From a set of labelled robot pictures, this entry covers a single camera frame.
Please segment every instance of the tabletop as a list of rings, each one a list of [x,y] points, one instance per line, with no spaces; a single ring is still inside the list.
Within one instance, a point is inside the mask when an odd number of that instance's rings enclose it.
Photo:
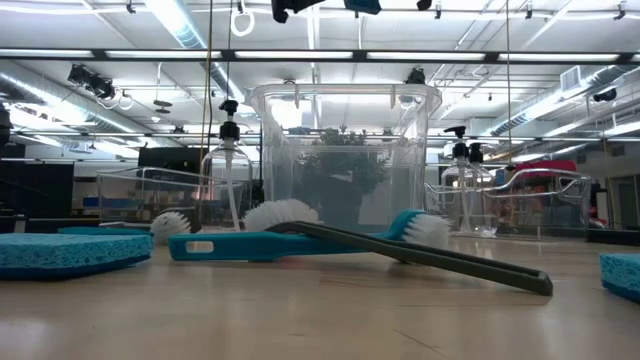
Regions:
[[[546,271],[553,297],[376,254],[275,263],[152,260],[60,282],[0,282],[0,357],[637,359],[640,306],[600,285],[582,242],[453,239]]]

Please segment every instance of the ceiling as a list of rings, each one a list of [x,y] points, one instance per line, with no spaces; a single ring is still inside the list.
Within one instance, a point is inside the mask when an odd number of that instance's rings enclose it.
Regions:
[[[19,7],[36,10],[62,11],[87,9],[114,9],[114,13],[54,15],[1,11],[0,48],[144,48],[170,49],[179,44],[158,18],[145,11],[145,3],[136,1],[137,13],[124,12],[125,3],[117,0],[86,1],[0,1],[1,7]],[[197,30],[208,30],[209,1],[184,1],[197,24]],[[511,11],[526,12],[528,0],[511,0]],[[570,3],[568,13],[553,18]],[[276,23],[269,14],[270,1],[246,1],[246,8],[255,12],[255,28],[243,37],[230,34],[228,1],[214,1],[212,42],[216,49],[309,49],[310,38],[315,49],[393,49],[393,50],[483,50],[483,51],[552,51],[552,52],[636,52],[640,49],[637,29],[640,26],[640,0],[626,1],[627,16],[614,21],[620,1],[607,0],[534,0],[535,16],[531,19],[514,18],[509,22],[509,33],[504,21],[504,0],[442,0],[443,14],[435,20],[434,13],[414,11],[415,0],[381,1],[383,11],[378,16],[361,16],[343,9],[343,1],[326,1],[317,12],[318,31],[309,34],[307,12],[290,16],[286,24]],[[247,17],[240,16],[237,27],[247,26]],[[37,73],[43,79],[74,90],[67,81],[71,63],[66,61],[14,61]],[[175,125],[185,130],[200,132],[204,109],[205,70],[197,63],[165,63],[162,65],[160,85],[156,87],[158,64],[150,62],[115,63],[86,62],[89,69],[113,79],[114,85],[125,90],[134,100],[129,110],[115,107],[117,112],[152,132],[168,132]],[[515,111],[523,102],[560,81],[560,74],[571,68],[564,65],[491,65],[483,68],[465,65],[438,64],[374,64],[374,63],[318,63],[321,83],[331,84],[400,84],[412,68],[424,69],[429,85],[438,88],[442,106],[431,114],[430,127],[445,128],[464,124],[472,129],[486,128],[492,120]],[[267,84],[282,84],[294,80],[298,84],[314,79],[309,63],[231,63],[221,64],[229,77],[241,88],[254,89]],[[620,101],[632,99],[640,87],[627,79],[619,87]],[[82,95],[89,92],[78,89]],[[173,103],[170,114],[160,116],[159,122],[153,104],[157,98]],[[216,97],[213,105],[223,100]],[[594,104],[589,111],[598,111],[604,104]],[[250,108],[243,112],[250,113]],[[541,136],[550,128],[544,122],[560,126],[567,121],[586,115],[584,101],[574,101],[558,111],[536,119],[533,125],[514,129],[515,135]],[[214,110],[218,123],[225,114]],[[255,117],[245,115],[248,129],[257,132]],[[178,139],[182,145],[199,140]]]

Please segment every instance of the teal brush handle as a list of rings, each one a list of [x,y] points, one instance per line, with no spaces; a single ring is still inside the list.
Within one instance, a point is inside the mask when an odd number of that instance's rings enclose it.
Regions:
[[[208,252],[189,251],[187,244],[211,243]],[[223,234],[183,234],[169,238],[173,260],[248,260],[273,261],[284,256],[325,255],[365,252],[331,241],[322,241],[304,235],[273,232],[237,232]]]

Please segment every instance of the green plant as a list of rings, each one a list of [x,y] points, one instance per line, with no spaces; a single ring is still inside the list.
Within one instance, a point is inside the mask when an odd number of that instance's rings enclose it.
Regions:
[[[348,197],[361,200],[362,195],[375,190],[376,186],[387,178],[386,159],[380,158],[379,150],[350,151],[350,149],[335,148],[367,146],[366,131],[363,130],[359,134],[353,131],[347,133],[346,129],[346,126],[341,126],[340,130],[327,129],[320,135],[320,139],[312,143],[314,146],[331,146],[334,147],[333,149],[327,149],[329,151],[318,149],[299,158],[301,185],[310,189],[305,191],[305,198],[309,205],[317,205],[323,200],[330,201],[328,198],[344,196],[341,194],[345,191],[349,193]]]

